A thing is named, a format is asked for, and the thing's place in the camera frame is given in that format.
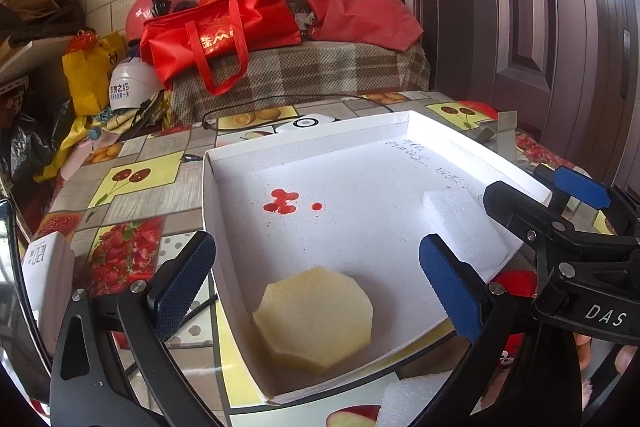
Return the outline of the white foam block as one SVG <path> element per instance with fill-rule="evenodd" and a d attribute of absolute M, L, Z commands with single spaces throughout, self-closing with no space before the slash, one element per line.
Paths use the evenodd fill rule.
<path fill-rule="evenodd" d="M 422 205 L 430 232 L 483 277 L 499 271 L 509 249 L 480 203 L 468 192 L 427 191 Z"/>

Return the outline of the red glossy tote bag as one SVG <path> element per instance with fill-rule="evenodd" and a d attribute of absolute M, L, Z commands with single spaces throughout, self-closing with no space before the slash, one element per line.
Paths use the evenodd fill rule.
<path fill-rule="evenodd" d="M 219 96 L 246 74 L 250 52 L 301 43 L 286 0 L 201 0 L 146 22 L 139 51 L 167 89 L 195 67 L 208 93 Z"/>

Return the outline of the white hard hat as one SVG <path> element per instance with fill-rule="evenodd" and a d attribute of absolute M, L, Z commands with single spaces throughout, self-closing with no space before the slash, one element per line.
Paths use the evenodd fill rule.
<path fill-rule="evenodd" d="M 139 108 L 157 95 L 163 85 L 155 69 L 140 57 L 128 57 L 118 64 L 111 75 L 111 110 Z"/>

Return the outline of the dark wooden door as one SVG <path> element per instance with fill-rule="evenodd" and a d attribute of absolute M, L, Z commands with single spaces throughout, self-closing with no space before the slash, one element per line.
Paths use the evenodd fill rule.
<path fill-rule="evenodd" d="M 431 86 L 513 110 L 590 176 L 639 187 L 639 0 L 404 0 Z"/>

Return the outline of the yellow octagonal foam piece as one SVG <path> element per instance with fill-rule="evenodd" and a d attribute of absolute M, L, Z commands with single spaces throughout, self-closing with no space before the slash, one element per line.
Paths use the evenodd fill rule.
<path fill-rule="evenodd" d="M 373 314 L 352 277 L 316 265 L 267 285 L 253 322 L 274 361 L 322 375 L 367 347 Z"/>

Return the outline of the white cardboard tray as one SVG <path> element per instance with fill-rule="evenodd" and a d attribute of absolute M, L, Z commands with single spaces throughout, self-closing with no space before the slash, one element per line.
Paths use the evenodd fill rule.
<path fill-rule="evenodd" d="M 209 150 L 202 210 L 216 244 L 217 295 L 267 401 L 304 402 L 356 386 L 449 336 L 446 312 L 419 265 L 421 239 L 431 234 L 423 194 L 468 191 L 484 210 L 483 194 L 496 181 L 537 202 L 550 198 L 529 173 L 416 112 L 318 124 Z M 509 249 L 500 271 L 522 243 L 490 222 Z M 322 375 L 273 361 L 253 323 L 267 285 L 316 265 L 352 277 L 374 309 L 370 345 Z M 497 273 L 478 274 L 490 280 Z"/>

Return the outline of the yellow gift bag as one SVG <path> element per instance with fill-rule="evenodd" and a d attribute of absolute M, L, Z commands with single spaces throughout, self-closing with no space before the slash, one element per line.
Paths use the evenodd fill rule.
<path fill-rule="evenodd" d="M 125 57 L 118 32 L 99 37 L 81 29 L 70 39 L 62 65 L 76 116 L 96 116 L 110 104 L 111 75 Z"/>

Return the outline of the plaid covered bench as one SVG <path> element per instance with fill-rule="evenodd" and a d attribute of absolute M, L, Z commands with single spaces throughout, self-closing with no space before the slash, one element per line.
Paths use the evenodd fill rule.
<path fill-rule="evenodd" d="M 252 52 L 246 74 L 223 95 L 211 95 L 195 68 L 182 72 L 166 93 L 167 124 L 196 124 L 204 117 L 319 101 L 341 93 L 426 90 L 430 77 L 431 65 L 417 44 L 395 52 L 370 44 L 305 42 Z"/>

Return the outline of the red helmet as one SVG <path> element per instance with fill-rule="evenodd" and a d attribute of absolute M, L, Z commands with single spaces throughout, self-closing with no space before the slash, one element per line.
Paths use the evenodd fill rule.
<path fill-rule="evenodd" d="M 125 34 L 130 46 L 140 42 L 148 20 L 194 8 L 196 0 L 136 0 L 127 14 Z"/>

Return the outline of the white power bank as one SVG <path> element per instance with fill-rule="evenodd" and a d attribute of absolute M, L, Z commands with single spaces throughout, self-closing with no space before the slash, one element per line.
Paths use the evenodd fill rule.
<path fill-rule="evenodd" d="M 29 244 L 22 261 L 32 314 L 47 354 L 53 357 L 72 293 L 75 254 L 60 232 Z"/>

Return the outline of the red fabric bag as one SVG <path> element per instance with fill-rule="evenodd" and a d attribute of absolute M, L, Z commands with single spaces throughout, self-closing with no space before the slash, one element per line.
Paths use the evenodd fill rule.
<path fill-rule="evenodd" d="M 311 39 L 372 44 L 405 52 L 423 28 L 401 0 L 308 0 Z"/>

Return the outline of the red plastic bag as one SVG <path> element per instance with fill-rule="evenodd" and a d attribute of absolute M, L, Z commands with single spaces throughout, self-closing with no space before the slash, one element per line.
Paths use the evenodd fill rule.
<path fill-rule="evenodd" d="M 490 120 L 498 119 L 498 112 L 489 105 L 475 101 L 459 101 L 460 112 L 466 116 L 486 118 Z"/>

